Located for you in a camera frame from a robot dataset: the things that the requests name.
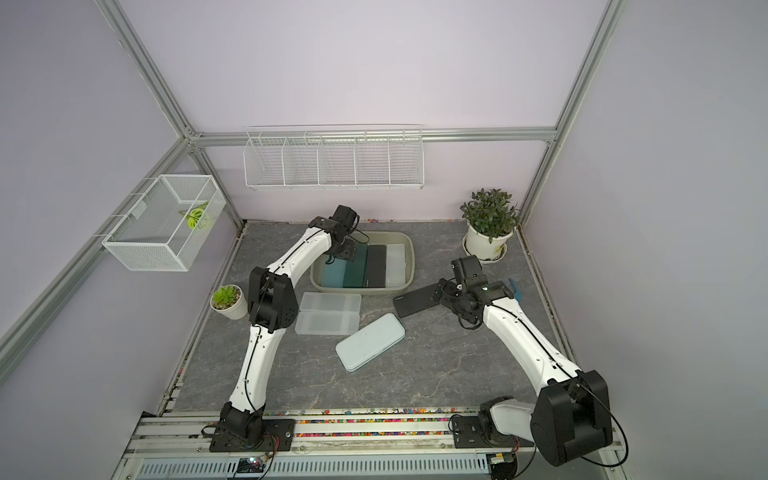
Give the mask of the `grey-green plastic storage box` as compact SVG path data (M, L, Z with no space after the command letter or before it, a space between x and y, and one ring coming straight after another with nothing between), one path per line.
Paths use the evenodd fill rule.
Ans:
M310 270L311 284L321 292L328 293L349 293L349 294L361 294L361 295L399 295L404 293L405 290L412 284L415 275L415 251L411 238L402 232L392 231L368 231L366 235L369 236L370 241L367 243L370 245L389 245L389 244L404 244L406 252L406 284L401 288L326 288L321 286L321 276L323 273L323 263L328 261L328 256L324 255L317 260Z

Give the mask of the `large potted green plant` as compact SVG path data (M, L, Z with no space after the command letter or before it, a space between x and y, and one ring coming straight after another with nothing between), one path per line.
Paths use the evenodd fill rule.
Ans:
M496 188L481 188L471 193L460 210L468 225L464 239L466 252L482 263L499 261L520 222L512 194Z

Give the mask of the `dark green pencil case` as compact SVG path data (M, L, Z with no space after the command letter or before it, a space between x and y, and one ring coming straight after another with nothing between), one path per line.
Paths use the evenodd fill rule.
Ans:
M347 261L343 279L343 287L345 289L363 287L367 263L367 252L367 244L358 244L354 257Z

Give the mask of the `aluminium rail frame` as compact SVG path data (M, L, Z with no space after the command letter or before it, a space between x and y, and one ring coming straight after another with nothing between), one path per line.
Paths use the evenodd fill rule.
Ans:
M447 422L472 408L270 411L295 422L289 451L209 451L216 417L183 412L139 420L116 479L299 479L531 476L533 447L456 449Z

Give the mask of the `green leaf toy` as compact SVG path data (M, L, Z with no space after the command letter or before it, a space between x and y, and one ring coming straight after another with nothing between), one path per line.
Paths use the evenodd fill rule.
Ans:
M211 228L212 220L206 214L207 207L208 202L205 202L189 211L180 212L190 230L205 231Z

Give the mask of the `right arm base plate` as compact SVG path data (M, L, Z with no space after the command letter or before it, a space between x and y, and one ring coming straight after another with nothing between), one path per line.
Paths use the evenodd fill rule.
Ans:
M456 449L501 448L519 449L533 447L531 441L513 435L503 435L492 430L490 423L483 423L477 416L453 414L447 422Z

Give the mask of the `white mesh wall basket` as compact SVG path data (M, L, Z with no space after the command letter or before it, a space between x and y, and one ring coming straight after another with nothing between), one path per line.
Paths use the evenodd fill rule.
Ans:
M211 228L190 230L180 212L205 202ZM225 206L210 175L160 175L105 235L102 245L130 271L187 272Z

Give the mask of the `clear pencil case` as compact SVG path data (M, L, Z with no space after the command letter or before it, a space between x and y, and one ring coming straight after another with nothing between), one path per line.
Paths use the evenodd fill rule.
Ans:
M360 294L305 292L300 302L300 310L358 313L361 302L362 296Z
M386 288L401 288L406 284L406 252L404 244L386 246Z
M348 336L358 331L358 313L339 311L302 311L295 331L298 335Z

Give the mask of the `blue yellow garden fork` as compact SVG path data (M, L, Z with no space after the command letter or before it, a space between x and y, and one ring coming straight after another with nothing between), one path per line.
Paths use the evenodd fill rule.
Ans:
M507 280L507 284L509 285L509 288L510 288L510 290L511 290L511 291L512 291L512 293L513 293L513 297L514 297L514 299L515 299L515 300L516 300L518 303L520 303L520 302L521 302L521 300L522 300L522 293L521 293L521 291L520 291L520 289L519 289L519 287L518 287L517 283L515 282L515 280L514 280L513 278L509 278L509 279Z

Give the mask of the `black pencil case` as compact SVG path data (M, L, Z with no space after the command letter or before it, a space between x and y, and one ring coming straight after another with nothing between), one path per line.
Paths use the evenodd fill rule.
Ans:
M403 319L439 305L440 297L441 284L434 283L395 297L393 306L397 317Z
M386 287L386 259L387 247L385 245L370 245L368 247L364 275L366 288Z

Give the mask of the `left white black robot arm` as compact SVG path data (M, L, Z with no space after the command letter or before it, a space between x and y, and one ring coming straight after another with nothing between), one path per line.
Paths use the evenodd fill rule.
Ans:
M351 238L359 215L339 206L330 217L318 216L281 257L249 276L249 341L237 382L220 412L217 430L247 445L264 437L266 389L278 346L296 320L299 304L295 284L321 256L350 259L356 251Z

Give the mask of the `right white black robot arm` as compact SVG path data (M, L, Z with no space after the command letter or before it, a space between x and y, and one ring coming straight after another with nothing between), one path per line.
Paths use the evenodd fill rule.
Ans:
M529 320L502 282L469 288L441 279L440 304L474 327L485 326L510 351L530 381L536 401L498 398L482 408L490 439L515 436L532 442L553 466L613 443L607 383L596 371L568 360Z

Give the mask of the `teal ribbed pencil case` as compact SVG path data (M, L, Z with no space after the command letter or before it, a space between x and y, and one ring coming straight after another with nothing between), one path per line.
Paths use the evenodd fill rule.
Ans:
M323 263L321 286L326 288L343 288L347 261L334 258Z

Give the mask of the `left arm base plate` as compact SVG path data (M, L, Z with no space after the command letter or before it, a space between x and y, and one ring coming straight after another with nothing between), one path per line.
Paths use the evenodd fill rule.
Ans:
M249 425L220 421L209 451L214 453L284 452L291 449L295 422L290 419L257 419Z

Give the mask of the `light blue pencil case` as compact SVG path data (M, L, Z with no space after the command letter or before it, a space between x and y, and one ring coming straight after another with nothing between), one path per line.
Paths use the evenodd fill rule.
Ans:
M339 342L335 351L347 372L355 372L399 343L405 328L393 313L387 313Z

